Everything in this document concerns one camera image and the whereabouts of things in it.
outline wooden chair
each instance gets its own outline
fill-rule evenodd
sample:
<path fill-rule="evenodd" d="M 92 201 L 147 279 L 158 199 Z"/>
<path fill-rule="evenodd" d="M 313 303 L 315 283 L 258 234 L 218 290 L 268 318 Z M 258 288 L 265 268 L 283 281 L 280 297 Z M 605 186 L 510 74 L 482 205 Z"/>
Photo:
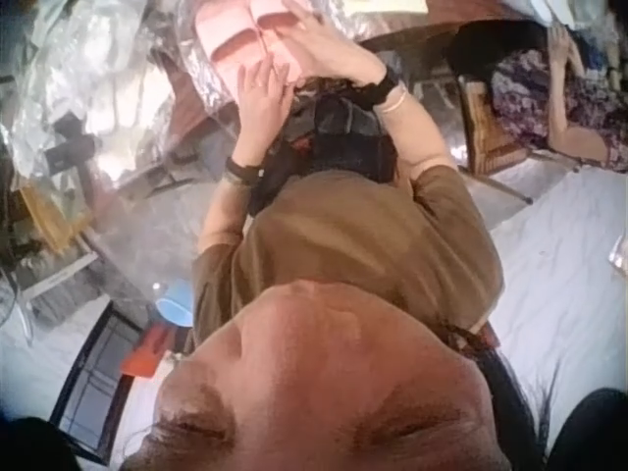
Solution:
<path fill-rule="evenodd" d="M 495 172 L 525 161 L 530 152 L 503 130 L 483 82 L 461 76 L 457 83 L 468 152 L 467 167 L 460 170 L 481 183 L 532 204 L 531 197 L 490 178 Z"/>

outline black frame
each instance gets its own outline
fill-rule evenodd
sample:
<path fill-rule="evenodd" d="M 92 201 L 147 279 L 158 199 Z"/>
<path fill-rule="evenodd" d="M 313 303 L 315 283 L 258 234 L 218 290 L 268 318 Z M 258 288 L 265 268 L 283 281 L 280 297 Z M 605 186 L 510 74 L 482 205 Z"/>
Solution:
<path fill-rule="evenodd" d="M 118 432 L 118 427 L 120 425 L 120 419 L 122 418 L 122 414 L 127 403 L 127 398 L 129 397 L 129 392 L 131 391 L 134 377 L 127 375 L 123 375 L 121 377 L 118 386 L 116 387 L 116 390 L 114 392 L 111 406 L 109 407 L 109 411 L 107 412 L 107 417 L 105 418 L 102 434 L 98 442 L 98 448 L 95 453 L 85 449 L 74 437 L 62 431 L 60 429 L 60 425 L 66 407 L 68 406 L 68 401 L 70 400 L 70 397 L 72 395 L 72 391 L 79 379 L 80 372 L 84 367 L 85 362 L 87 361 L 87 358 L 91 353 L 91 350 L 95 347 L 96 342 L 98 341 L 103 331 L 105 330 L 105 327 L 112 318 L 115 318 L 123 324 L 126 324 L 129 328 L 136 331 L 137 333 L 142 333 L 142 329 L 138 325 L 136 325 L 125 316 L 123 316 L 120 312 L 118 312 L 114 308 L 113 302 L 109 302 L 103 314 L 100 316 L 100 319 L 98 319 L 93 329 L 89 333 L 89 336 L 87 336 L 87 340 L 80 349 L 80 352 L 77 355 L 77 359 L 75 360 L 74 364 L 72 365 L 72 369 L 68 374 L 68 378 L 61 388 L 57 403 L 55 404 L 55 407 L 50 414 L 50 419 L 48 419 L 48 422 L 57 427 L 57 429 L 59 429 L 59 431 L 66 437 L 68 443 L 70 444 L 70 447 L 73 450 L 73 453 L 76 456 L 103 466 L 107 466 L 111 459 L 111 453 L 113 450 L 114 441 L 116 439 L 116 434 Z"/>

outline pink sandal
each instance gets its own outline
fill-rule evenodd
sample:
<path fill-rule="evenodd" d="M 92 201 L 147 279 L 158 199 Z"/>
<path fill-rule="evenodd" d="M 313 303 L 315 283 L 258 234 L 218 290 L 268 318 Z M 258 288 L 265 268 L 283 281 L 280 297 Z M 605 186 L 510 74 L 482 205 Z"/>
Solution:
<path fill-rule="evenodd" d="M 312 11 L 309 0 L 297 1 L 304 9 Z M 289 64 L 288 81 L 298 81 L 303 72 L 308 70 L 308 55 L 294 41 L 280 37 L 277 33 L 279 27 L 295 26 L 298 18 L 286 8 L 282 0 L 251 0 L 250 9 L 266 50 L 275 56 L 276 70 L 283 64 Z"/>
<path fill-rule="evenodd" d="M 195 25 L 205 55 L 237 102 L 239 66 L 251 67 L 266 55 L 248 0 L 208 2 L 196 14 Z"/>

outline black watch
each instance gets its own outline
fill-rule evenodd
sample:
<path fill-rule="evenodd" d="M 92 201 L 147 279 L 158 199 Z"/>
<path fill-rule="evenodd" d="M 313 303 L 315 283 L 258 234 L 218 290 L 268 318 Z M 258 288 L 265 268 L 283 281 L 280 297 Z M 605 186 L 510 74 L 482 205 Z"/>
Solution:
<path fill-rule="evenodd" d="M 353 87 L 352 99 L 363 110 L 372 111 L 374 107 L 386 103 L 391 91 L 397 85 L 399 85 L 399 77 L 396 72 L 386 67 L 386 76 L 379 83 Z"/>
<path fill-rule="evenodd" d="M 250 165 L 242 167 L 234 162 L 231 156 L 227 159 L 225 170 L 234 177 L 237 177 L 242 184 L 246 186 L 256 186 L 262 178 L 262 175 L 264 175 L 264 171 L 261 167 L 253 167 Z"/>

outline silver bracelet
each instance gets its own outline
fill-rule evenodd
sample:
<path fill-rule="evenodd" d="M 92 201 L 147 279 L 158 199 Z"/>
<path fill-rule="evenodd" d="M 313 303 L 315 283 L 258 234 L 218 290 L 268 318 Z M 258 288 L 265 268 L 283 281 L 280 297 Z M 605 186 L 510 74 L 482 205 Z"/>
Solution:
<path fill-rule="evenodd" d="M 379 114 L 387 115 L 389 113 L 392 113 L 393 111 L 396 111 L 403 104 L 405 99 L 408 97 L 409 92 L 408 92 L 408 89 L 405 87 L 405 85 L 402 84 L 401 87 L 403 88 L 403 92 L 401 93 L 401 96 L 399 97 L 399 99 L 388 108 L 378 110 Z"/>
<path fill-rule="evenodd" d="M 250 184 L 248 184 L 243 179 L 227 169 L 225 169 L 225 172 L 223 172 L 223 180 L 239 188 L 252 189 L 252 186 Z"/>

